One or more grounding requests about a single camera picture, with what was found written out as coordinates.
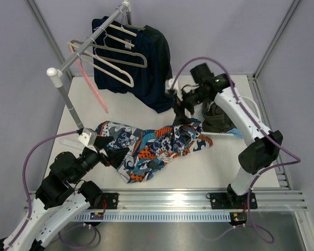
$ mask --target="clothes hanger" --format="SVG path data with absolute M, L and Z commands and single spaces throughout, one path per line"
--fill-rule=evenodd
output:
M 120 7 L 121 5 L 123 5 L 123 6 L 127 9 L 127 11 L 126 11 L 126 16 L 127 16 L 127 12 L 129 11 L 128 6 L 126 6 L 126 5 L 124 5 L 124 4 L 120 4 L 119 7 Z M 121 26 L 122 26 L 122 24 L 123 24 L 123 19 L 124 19 L 124 18 L 123 18 L 123 14 L 122 14 Z M 128 28 L 132 28 L 132 29 L 145 30 L 144 27 L 138 27 L 138 26 L 130 25 L 130 24 L 128 24 L 128 22 L 125 24 L 125 26 L 128 27 Z
M 122 25 L 121 25 L 121 27 L 118 27 L 118 26 L 112 25 L 112 24 L 109 25 L 109 26 L 110 26 L 111 28 L 113 28 L 113 29 L 117 29 L 117 30 L 123 31 L 124 33 L 130 34 L 130 35 L 132 35 L 132 36 L 134 36 L 134 37 L 137 36 L 136 33 L 132 32 L 132 31 L 130 31 L 130 30 L 126 30 Z
M 74 44 L 72 44 L 72 43 L 68 43 L 68 45 L 71 46 L 72 48 L 75 48 L 75 49 L 78 49 L 78 48 L 79 48 L 78 46 L 76 46 L 76 45 L 74 45 Z M 107 71 L 107 70 L 105 70 L 105 69 L 102 69 L 102 68 L 99 67 L 98 65 L 94 64 L 93 62 L 91 62 L 91 61 L 89 61 L 89 60 L 87 60 L 87 59 L 85 59 L 85 58 L 81 58 L 81 60 L 83 60 L 83 61 L 86 62 L 87 64 L 90 64 L 91 66 L 93 66 L 94 68 L 98 69 L 99 71 L 101 71 L 101 72 L 103 72 L 103 73 L 105 73 L 105 74 L 111 76 L 112 78 L 115 78 L 116 80 L 120 81 L 121 83 L 124 83 L 125 85 L 128 85 L 129 87 L 134 87 L 134 80 L 132 79 L 131 75 L 130 75 L 128 72 L 126 72 L 126 71 L 120 69 L 119 67 L 117 67 L 117 66 L 115 66 L 115 65 L 113 65 L 113 64 L 111 64 L 111 63 L 109 63 L 109 62 L 107 62 L 106 60 L 104 60 L 104 59 L 100 58 L 99 56 L 94 55 L 94 54 L 92 54 L 92 53 L 90 53 L 90 52 L 88 52 L 88 51 L 85 51 L 85 52 L 83 53 L 83 55 L 87 55 L 87 56 L 90 56 L 90 57 L 92 57 L 92 58 L 94 58 L 94 59 L 96 59 L 96 60 L 99 60 L 100 62 L 102 62 L 102 63 L 108 65 L 109 67 L 111 67 L 111 68 L 117 70 L 119 73 L 126 75 L 126 76 L 129 78 L 129 81 L 130 81 L 130 82 L 127 82 L 127 81 L 123 80 L 122 78 L 120 78 L 120 77 L 114 75 L 113 73 L 111 73 L 111 72 L 109 72 L 109 71 Z
M 125 24 L 125 26 L 132 29 L 145 30 L 145 27 L 138 27 L 138 26 L 129 25 L 129 24 Z
M 121 14 L 122 14 L 121 27 L 118 27 L 118 26 L 112 25 L 112 24 L 110 24 L 109 26 L 110 26 L 111 28 L 114 28 L 114 29 L 123 31 L 124 33 L 130 34 L 130 35 L 136 37 L 136 36 L 137 36 L 136 33 L 132 32 L 132 31 L 130 31 L 130 30 L 126 30 L 126 29 L 123 27 L 122 23 L 123 23 L 123 20 L 124 20 L 124 18 L 125 18 L 124 13 L 122 12 L 122 10 L 119 9 L 119 7 L 117 7 L 116 9 L 118 9 L 118 10 L 121 12 Z
M 71 53 L 74 53 L 74 49 L 71 45 L 69 45 L 69 50 Z M 76 60 L 77 62 L 77 65 L 85 79 L 85 81 L 87 82 L 89 88 L 91 89 L 91 91 L 93 92 L 94 96 L 96 97 L 96 99 L 99 101 L 100 105 L 102 106 L 102 108 L 104 109 L 104 111 L 106 113 L 108 113 L 108 108 L 107 108 L 107 105 L 106 103 L 104 102 L 103 98 L 101 97 L 101 95 L 99 94 L 98 90 L 95 88 L 95 86 L 93 85 L 91 79 L 87 76 L 83 66 L 82 66 L 82 63 L 81 63 L 81 58 L 79 58 L 80 61 Z
M 71 40 L 71 43 L 77 43 L 82 45 L 83 42 L 78 41 L 78 40 Z M 104 60 L 107 60 L 109 62 L 114 62 L 114 63 L 119 63 L 119 64 L 125 64 L 125 65 L 131 65 L 131 66 L 135 66 L 135 67 L 141 67 L 141 68 L 147 68 L 148 67 L 148 60 L 147 58 L 138 52 L 131 52 L 131 51 L 125 51 L 125 50 L 120 50 L 120 49 L 115 49 L 115 48 L 111 48 L 108 47 L 105 44 L 105 40 L 104 40 L 104 45 L 97 45 L 92 43 L 91 46 L 93 47 L 93 49 L 97 48 L 97 49 L 103 49 L 103 50 L 107 50 L 107 51 L 114 51 L 114 52 L 119 52 L 119 53 L 123 53 L 123 54 L 127 54 L 127 55 L 132 55 L 132 56 L 139 56 L 140 58 L 143 59 L 143 64 L 137 64 L 137 63 L 131 63 L 131 62 L 127 62 L 127 61 L 122 61 L 122 60 L 117 60 L 117 59 L 111 59 L 111 58 L 107 58 L 105 56 L 99 56 L 99 58 L 102 58 Z
M 103 27 L 101 27 L 101 26 L 96 27 L 94 30 L 97 30 L 97 29 L 103 29 L 103 30 L 106 32 L 106 30 L 105 30 Z M 114 40 L 116 40 L 116 41 L 118 41 L 118 42 L 120 42 L 120 43 L 124 43 L 125 45 L 130 46 L 130 47 L 134 47 L 134 46 L 135 46 L 134 44 L 132 44 L 132 43 L 130 43 L 130 42 L 127 42 L 127 41 L 125 41 L 125 40 L 119 39 L 119 38 L 114 37 L 114 36 L 112 36 L 112 35 L 107 35 L 107 37 L 112 38 L 112 39 L 114 39 Z

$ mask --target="clothing rack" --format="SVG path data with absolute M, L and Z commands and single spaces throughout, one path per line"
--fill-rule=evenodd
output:
M 113 14 L 111 14 L 106 21 L 98 28 L 96 29 L 90 37 L 88 37 L 85 42 L 82 44 L 79 49 L 76 50 L 74 54 L 71 54 L 71 56 L 59 67 L 59 69 L 56 68 L 49 68 L 47 70 L 47 75 L 50 77 L 53 85 L 59 90 L 60 94 L 62 95 L 65 105 L 68 108 L 75 124 L 79 129 L 84 128 L 84 125 L 82 121 L 80 120 L 68 94 L 66 93 L 63 82 L 61 80 L 61 77 L 63 76 L 63 73 L 69 69 L 69 67 L 78 59 L 80 56 L 86 51 L 86 49 L 105 31 L 105 29 L 120 15 L 123 13 L 123 11 L 127 11 L 127 22 L 128 24 L 131 23 L 131 7 L 130 7 L 130 0 L 124 0 L 122 4 L 120 4 L 114 11 Z

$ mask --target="gray floor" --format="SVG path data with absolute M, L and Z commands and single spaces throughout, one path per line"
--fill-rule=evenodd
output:
M 231 231 L 216 242 L 203 239 L 203 236 L 219 236 L 230 228 L 228 223 L 102 223 L 97 227 L 101 233 L 100 243 L 83 250 L 305 250 L 292 214 L 254 213 L 254 216 L 257 224 L 268 228 L 274 234 L 274 244 L 264 243 L 252 228 Z M 92 236 L 93 231 L 81 228 L 65 235 L 64 239 L 72 245 L 83 245 Z M 72 249 L 56 241 L 46 250 Z

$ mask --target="dark green cloth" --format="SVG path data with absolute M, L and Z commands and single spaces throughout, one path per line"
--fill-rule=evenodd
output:
M 228 115 L 215 103 L 209 107 L 209 102 L 203 103 L 203 130 L 205 132 L 225 133 L 236 128 Z

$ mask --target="blue fabric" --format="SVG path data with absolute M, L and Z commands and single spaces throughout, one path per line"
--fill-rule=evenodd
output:
M 104 17 L 103 19 L 94 19 L 92 21 L 93 30 L 99 27 L 106 19 L 107 17 Z M 121 26 L 121 24 L 116 21 L 114 21 L 112 24 L 119 27 Z M 131 42 L 132 44 L 134 44 L 135 46 L 132 47 L 131 50 L 127 49 L 125 47 L 125 44 L 111 38 L 105 39 L 106 45 L 112 48 L 116 48 L 116 49 L 128 50 L 131 52 L 138 52 L 138 53 L 143 54 L 147 58 L 148 67 L 141 68 L 141 67 L 135 67 L 131 65 L 111 62 L 112 64 L 128 72 L 132 76 L 134 80 L 134 87 L 131 88 L 119 82 L 118 80 L 108 76 L 107 74 L 97 69 L 94 69 L 94 80 L 95 80 L 96 85 L 98 86 L 99 89 L 108 89 L 114 93 L 131 92 L 140 101 L 142 101 L 148 107 L 154 109 L 158 113 L 169 110 L 172 107 L 173 99 L 167 98 L 165 96 L 165 83 L 162 80 L 155 44 L 145 35 L 140 33 L 138 30 L 127 28 L 127 27 L 126 29 L 136 33 L 137 36 L 134 37 L 132 35 L 113 29 L 111 27 L 108 27 L 106 31 L 107 31 L 107 34 L 109 35 L 115 36 L 122 40 L 127 40 L 128 42 Z M 96 43 L 98 45 L 104 45 L 105 35 L 106 34 L 103 32 L 96 39 Z M 118 60 L 137 63 L 137 64 L 143 64 L 143 59 L 138 56 L 132 56 L 132 55 L 127 55 L 123 53 L 107 51 L 103 49 L 96 49 L 95 51 L 96 51 L 96 54 L 99 56 L 104 56 L 107 58 L 118 59 Z M 122 79 L 129 81 L 127 76 L 120 74 L 118 71 L 103 64 L 102 62 L 96 59 L 94 59 L 94 64 L 113 73 L 116 76 L 121 77 Z
M 233 129 L 229 130 L 226 133 L 232 133 L 232 134 L 234 134 L 235 137 L 238 137 L 238 138 L 241 138 L 241 139 L 243 138 L 243 134 L 237 128 L 233 128 Z
M 189 125 L 168 125 L 159 130 L 141 130 L 105 121 L 96 132 L 114 138 L 107 145 L 111 150 L 129 148 L 117 171 L 127 183 L 132 183 L 151 179 L 179 156 L 211 147 L 212 140 L 202 135 L 201 130 L 201 122 L 192 118 Z

